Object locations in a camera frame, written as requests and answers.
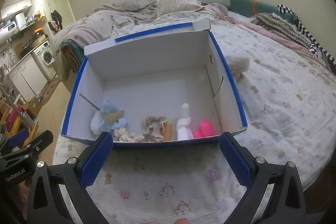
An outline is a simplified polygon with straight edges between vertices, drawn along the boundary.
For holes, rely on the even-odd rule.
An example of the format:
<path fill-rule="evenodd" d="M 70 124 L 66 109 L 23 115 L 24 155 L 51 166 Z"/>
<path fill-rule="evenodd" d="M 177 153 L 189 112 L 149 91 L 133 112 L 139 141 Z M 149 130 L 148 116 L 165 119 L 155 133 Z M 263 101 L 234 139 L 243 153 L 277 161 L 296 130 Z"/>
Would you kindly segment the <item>cream fluffy plush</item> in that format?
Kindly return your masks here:
<path fill-rule="evenodd" d="M 235 80 L 249 70 L 249 57 L 246 55 L 228 55 L 226 61 Z"/>

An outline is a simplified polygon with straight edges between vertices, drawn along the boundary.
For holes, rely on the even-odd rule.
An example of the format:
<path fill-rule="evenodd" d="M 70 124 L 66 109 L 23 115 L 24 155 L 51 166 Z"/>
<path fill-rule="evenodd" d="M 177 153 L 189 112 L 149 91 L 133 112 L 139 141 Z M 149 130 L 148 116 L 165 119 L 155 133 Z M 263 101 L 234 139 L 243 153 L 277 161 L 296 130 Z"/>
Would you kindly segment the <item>beige floral pillow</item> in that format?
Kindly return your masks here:
<path fill-rule="evenodd" d="M 157 16 L 174 12 L 198 11 L 203 6 L 200 0 L 157 0 Z"/>

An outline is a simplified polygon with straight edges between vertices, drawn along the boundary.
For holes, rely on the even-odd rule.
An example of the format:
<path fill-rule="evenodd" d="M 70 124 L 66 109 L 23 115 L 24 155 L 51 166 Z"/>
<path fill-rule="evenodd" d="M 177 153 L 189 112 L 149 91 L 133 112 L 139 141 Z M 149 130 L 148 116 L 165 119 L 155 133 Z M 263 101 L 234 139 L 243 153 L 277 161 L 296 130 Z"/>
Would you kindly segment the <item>beige rumpled duvet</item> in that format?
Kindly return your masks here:
<path fill-rule="evenodd" d="M 135 0 L 104 5 L 59 31 L 54 36 L 52 50 L 58 55 L 61 43 L 66 40 L 74 41 L 83 49 L 118 34 L 124 28 L 149 24 L 156 18 L 156 1 Z"/>

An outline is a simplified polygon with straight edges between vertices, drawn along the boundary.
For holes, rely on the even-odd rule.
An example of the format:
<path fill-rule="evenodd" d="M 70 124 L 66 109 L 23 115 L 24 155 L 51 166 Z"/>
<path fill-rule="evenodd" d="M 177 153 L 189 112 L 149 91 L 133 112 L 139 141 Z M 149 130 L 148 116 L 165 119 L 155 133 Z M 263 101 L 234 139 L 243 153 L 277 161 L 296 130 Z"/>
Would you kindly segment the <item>white box with blue edges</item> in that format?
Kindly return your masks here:
<path fill-rule="evenodd" d="M 208 19 L 110 38 L 84 49 L 62 136 L 85 144 L 96 140 L 91 120 L 104 103 L 124 111 L 128 132 L 145 131 L 143 120 L 165 116 L 170 124 L 190 107 L 191 130 L 209 121 L 212 136 L 159 141 L 157 146 L 212 143 L 224 132 L 246 130 L 243 105 Z"/>

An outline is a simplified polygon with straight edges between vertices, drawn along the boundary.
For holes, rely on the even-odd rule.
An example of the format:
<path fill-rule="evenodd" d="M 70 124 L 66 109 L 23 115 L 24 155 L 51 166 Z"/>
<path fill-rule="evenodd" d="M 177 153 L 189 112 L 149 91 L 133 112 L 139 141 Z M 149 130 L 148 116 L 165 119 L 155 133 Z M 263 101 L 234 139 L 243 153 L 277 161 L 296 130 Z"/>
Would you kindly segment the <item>teal headboard cushion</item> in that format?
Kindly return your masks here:
<path fill-rule="evenodd" d="M 289 23 L 294 23 L 297 20 L 297 17 L 294 14 L 289 12 L 281 13 L 277 6 L 254 0 L 230 0 L 230 11 L 248 18 L 260 13 L 274 12 Z"/>

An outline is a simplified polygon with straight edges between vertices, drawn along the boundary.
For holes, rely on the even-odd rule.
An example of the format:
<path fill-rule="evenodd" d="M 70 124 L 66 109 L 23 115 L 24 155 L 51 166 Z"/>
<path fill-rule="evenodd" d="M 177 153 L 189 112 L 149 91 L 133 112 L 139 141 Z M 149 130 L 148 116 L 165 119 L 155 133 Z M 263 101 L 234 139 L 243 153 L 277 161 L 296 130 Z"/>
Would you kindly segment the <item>white washing machine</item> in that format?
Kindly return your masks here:
<path fill-rule="evenodd" d="M 31 55 L 44 77 L 50 82 L 56 76 L 53 67 L 55 59 L 50 42 L 48 40 L 42 42 L 32 51 Z"/>

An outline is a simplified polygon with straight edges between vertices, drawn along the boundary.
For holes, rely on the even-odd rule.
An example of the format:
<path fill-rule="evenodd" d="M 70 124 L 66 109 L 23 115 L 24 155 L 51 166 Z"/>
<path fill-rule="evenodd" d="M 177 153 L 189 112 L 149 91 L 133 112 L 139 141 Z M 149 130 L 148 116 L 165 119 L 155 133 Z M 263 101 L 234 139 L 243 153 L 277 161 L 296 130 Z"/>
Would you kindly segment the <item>white soft doll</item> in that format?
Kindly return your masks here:
<path fill-rule="evenodd" d="M 191 140 L 193 139 L 193 133 L 190 129 L 191 116 L 190 116 L 190 107 L 187 103 L 184 103 L 181 106 L 181 117 L 177 121 L 176 131 L 177 131 L 177 140 Z"/>

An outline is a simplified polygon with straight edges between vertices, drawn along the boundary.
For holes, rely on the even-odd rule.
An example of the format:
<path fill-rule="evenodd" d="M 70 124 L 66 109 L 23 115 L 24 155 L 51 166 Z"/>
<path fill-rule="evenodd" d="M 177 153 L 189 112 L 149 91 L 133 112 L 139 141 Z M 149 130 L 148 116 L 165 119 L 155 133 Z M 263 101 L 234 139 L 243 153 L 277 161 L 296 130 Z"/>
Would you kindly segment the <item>pink heart plush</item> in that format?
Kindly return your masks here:
<path fill-rule="evenodd" d="M 215 135 L 212 124 L 208 120 L 203 120 L 199 128 L 193 132 L 194 139 L 212 137 Z"/>

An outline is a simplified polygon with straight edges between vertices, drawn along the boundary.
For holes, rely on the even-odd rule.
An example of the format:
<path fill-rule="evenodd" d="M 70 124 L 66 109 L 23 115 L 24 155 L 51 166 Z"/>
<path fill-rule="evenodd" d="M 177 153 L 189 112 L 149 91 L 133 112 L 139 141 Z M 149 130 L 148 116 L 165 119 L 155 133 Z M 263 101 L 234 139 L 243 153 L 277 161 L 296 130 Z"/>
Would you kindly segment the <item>striped knitted blanket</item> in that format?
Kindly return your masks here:
<path fill-rule="evenodd" d="M 275 13 L 256 14 L 251 23 L 265 28 L 267 31 L 280 36 L 281 38 L 292 41 L 306 49 L 310 48 L 308 39 L 300 34 L 296 27 Z"/>

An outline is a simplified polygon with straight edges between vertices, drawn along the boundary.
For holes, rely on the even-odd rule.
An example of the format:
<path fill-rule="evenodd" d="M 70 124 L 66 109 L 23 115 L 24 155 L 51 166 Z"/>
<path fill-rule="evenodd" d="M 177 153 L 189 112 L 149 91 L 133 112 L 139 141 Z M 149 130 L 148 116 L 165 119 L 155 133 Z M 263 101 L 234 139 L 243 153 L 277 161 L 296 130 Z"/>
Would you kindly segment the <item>blue and white plush toy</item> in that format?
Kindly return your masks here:
<path fill-rule="evenodd" d="M 125 111 L 120 110 L 108 100 L 103 100 L 101 109 L 97 110 L 91 120 L 91 131 L 95 135 L 100 135 L 102 132 L 111 133 L 122 127 L 126 127 L 127 119 Z"/>

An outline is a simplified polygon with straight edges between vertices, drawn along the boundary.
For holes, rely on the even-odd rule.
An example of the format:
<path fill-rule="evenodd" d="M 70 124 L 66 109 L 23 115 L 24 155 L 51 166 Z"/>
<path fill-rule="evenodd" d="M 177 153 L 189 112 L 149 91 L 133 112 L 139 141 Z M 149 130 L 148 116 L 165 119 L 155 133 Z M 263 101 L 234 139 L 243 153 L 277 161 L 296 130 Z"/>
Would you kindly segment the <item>orange-brown cardboard tag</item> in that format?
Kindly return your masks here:
<path fill-rule="evenodd" d="M 170 123 L 165 123 L 164 124 L 164 131 L 162 133 L 163 140 L 164 141 L 171 141 L 173 134 L 173 125 Z"/>

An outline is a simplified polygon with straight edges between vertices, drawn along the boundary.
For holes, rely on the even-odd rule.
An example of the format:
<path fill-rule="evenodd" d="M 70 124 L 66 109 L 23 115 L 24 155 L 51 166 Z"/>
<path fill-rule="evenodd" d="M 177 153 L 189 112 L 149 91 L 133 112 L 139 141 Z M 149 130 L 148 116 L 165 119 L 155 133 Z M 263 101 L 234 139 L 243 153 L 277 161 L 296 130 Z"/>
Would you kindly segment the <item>pink sheet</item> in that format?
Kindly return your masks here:
<path fill-rule="evenodd" d="M 221 4 L 207 4 L 204 8 L 221 20 L 244 26 L 266 36 L 335 72 L 335 58 L 317 42 L 298 18 L 291 24 L 274 12 L 262 12 L 257 13 L 252 19 L 240 20 L 229 16 L 227 8 Z"/>

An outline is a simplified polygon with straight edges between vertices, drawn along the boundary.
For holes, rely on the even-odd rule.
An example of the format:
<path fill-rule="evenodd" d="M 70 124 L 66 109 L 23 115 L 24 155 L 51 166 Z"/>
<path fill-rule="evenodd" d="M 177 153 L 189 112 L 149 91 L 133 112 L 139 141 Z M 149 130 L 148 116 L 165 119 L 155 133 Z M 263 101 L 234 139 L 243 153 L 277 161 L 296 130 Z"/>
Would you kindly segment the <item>dark hanging clothes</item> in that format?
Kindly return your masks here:
<path fill-rule="evenodd" d="M 62 16 L 54 10 L 51 13 L 51 21 L 49 22 L 49 27 L 52 32 L 57 33 L 63 29 Z"/>

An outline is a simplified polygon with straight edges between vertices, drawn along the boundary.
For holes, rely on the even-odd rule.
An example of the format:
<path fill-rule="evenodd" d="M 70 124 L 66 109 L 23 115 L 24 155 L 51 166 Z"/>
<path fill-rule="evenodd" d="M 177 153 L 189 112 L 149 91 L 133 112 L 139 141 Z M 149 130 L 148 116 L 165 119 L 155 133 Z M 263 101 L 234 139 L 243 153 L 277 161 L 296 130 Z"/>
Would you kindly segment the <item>white kitchen cabinet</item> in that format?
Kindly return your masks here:
<path fill-rule="evenodd" d="M 9 73 L 9 79 L 25 101 L 38 98 L 47 84 L 47 79 L 31 54 L 13 67 Z"/>

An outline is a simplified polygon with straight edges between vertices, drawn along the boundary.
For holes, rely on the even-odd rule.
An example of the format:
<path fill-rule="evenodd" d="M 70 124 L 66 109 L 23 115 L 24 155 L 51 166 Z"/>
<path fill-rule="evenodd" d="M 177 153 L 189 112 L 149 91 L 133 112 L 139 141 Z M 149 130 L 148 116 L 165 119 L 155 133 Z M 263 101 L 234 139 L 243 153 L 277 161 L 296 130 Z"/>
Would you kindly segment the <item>cardboard box on floor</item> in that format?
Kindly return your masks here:
<path fill-rule="evenodd" d="M 37 99 L 37 97 L 33 97 L 30 101 L 23 105 L 23 109 L 32 119 L 37 118 L 41 108 L 42 103 Z"/>

